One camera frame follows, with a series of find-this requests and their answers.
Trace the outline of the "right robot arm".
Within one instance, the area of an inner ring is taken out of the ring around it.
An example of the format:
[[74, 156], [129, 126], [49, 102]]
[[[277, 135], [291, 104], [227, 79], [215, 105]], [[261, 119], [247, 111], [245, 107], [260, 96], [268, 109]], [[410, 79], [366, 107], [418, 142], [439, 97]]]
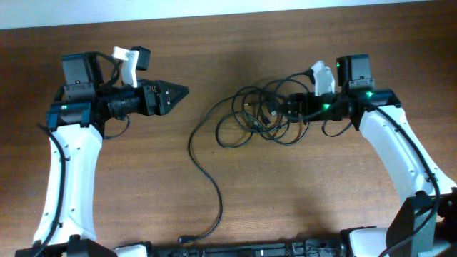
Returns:
[[434, 256], [456, 247], [456, 182], [425, 150], [390, 89], [376, 89], [368, 54], [322, 61], [304, 72], [312, 92], [291, 94], [279, 111], [294, 121], [350, 119], [385, 166], [401, 202], [388, 228], [343, 231], [349, 256]]

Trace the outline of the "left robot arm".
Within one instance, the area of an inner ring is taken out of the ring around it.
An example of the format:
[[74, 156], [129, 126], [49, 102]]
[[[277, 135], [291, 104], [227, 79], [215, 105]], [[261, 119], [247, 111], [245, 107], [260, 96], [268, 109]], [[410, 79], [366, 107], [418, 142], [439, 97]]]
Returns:
[[16, 256], [150, 256], [149, 242], [111, 250], [96, 242], [94, 179], [105, 123], [129, 114], [163, 116], [186, 95], [186, 86], [139, 79], [149, 50], [115, 48], [63, 56], [66, 83], [57, 91], [41, 130], [49, 137], [51, 166], [46, 202], [30, 248]]

